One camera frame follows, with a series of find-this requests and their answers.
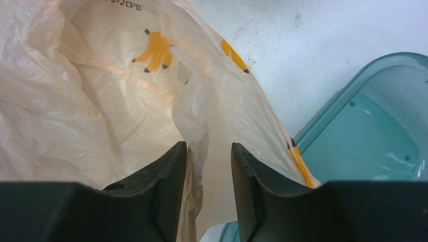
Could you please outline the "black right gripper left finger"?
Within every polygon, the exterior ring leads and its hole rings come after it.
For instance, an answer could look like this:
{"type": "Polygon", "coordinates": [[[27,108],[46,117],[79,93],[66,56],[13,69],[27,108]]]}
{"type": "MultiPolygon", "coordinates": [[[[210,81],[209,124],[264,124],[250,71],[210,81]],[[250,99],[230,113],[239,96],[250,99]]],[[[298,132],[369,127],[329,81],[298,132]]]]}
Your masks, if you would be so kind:
{"type": "Polygon", "coordinates": [[[97,190],[81,183],[2,182],[1,241],[175,241],[187,144],[97,190]]]}

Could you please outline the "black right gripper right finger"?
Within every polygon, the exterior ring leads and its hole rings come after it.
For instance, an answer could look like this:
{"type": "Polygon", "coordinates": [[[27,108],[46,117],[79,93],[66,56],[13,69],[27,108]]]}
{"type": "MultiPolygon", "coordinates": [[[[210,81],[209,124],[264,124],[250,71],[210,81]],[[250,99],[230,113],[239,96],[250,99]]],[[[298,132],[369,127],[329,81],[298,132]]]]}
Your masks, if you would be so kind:
{"type": "Polygon", "coordinates": [[[330,181],[310,189],[231,148],[241,241],[427,241],[427,182],[330,181]]]}

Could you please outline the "orange translucent plastic grocery bag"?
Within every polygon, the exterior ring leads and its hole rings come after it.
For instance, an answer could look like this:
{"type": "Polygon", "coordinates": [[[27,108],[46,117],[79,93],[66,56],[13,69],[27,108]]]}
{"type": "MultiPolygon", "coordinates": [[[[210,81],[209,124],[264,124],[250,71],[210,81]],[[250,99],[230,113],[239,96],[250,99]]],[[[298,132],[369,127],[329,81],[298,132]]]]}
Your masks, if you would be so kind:
{"type": "Polygon", "coordinates": [[[101,188],[188,145],[178,241],[236,220],[231,146],[319,181],[190,1],[1,1],[1,179],[101,188]]]}

